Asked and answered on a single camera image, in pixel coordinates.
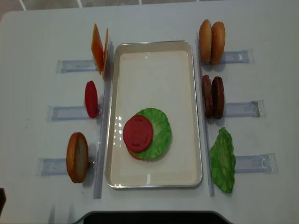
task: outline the white table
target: white table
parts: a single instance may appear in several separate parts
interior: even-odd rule
[[[0,187],[7,202],[0,223],[72,223],[92,211],[131,210],[206,210],[233,223],[298,223],[298,8],[297,1],[215,1],[5,15],[0,23]],[[115,46],[186,40],[195,51],[195,34],[206,18],[224,22],[226,50],[253,48],[254,64],[226,66],[221,75],[231,79],[227,100],[263,99],[267,116],[226,122],[235,154],[275,153],[277,174],[235,175],[230,196],[215,188],[210,197],[200,124],[203,180],[193,189],[114,190],[104,182],[102,198],[93,200],[94,182],[83,186],[68,176],[35,176],[38,157],[65,157],[73,132],[81,131],[94,153],[98,148],[95,121],[45,120],[49,105],[82,105],[89,80],[103,93],[96,72],[55,73],[57,59],[92,58],[95,22],[102,37],[109,27]]]

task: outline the black object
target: black object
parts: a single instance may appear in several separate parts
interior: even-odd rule
[[[5,202],[6,202],[5,191],[3,188],[0,188],[0,216]]]
[[[84,219],[84,224],[228,224],[213,212],[100,212]]]

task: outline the floor tile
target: floor tile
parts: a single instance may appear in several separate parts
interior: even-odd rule
[[[27,10],[78,8],[77,0],[23,0]]]
[[[196,0],[142,0],[142,4],[194,2]]]
[[[81,0],[83,7],[138,5],[138,0]]]
[[[23,11],[19,0],[0,0],[0,20],[5,13]]]

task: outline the orange cheese slice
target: orange cheese slice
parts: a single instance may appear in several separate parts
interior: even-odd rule
[[[93,27],[93,40],[92,40],[91,50],[93,52],[93,58],[97,64],[99,73],[101,74],[103,71],[104,51],[103,51],[103,44],[101,41],[100,33],[96,24],[94,24]]]
[[[107,31],[106,31],[106,39],[105,39],[103,79],[105,78],[105,70],[106,70],[106,65],[107,65],[107,58],[108,58],[108,28],[107,28]]]

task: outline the top bun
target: top bun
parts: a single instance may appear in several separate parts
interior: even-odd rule
[[[204,20],[199,29],[199,52],[203,62],[209,63],[211,59],[212,31],[209,20]]]
[[[222,22],[216,22],[212,26],[212,55],[211,63],[219,64],[225,45],[225,28]]]

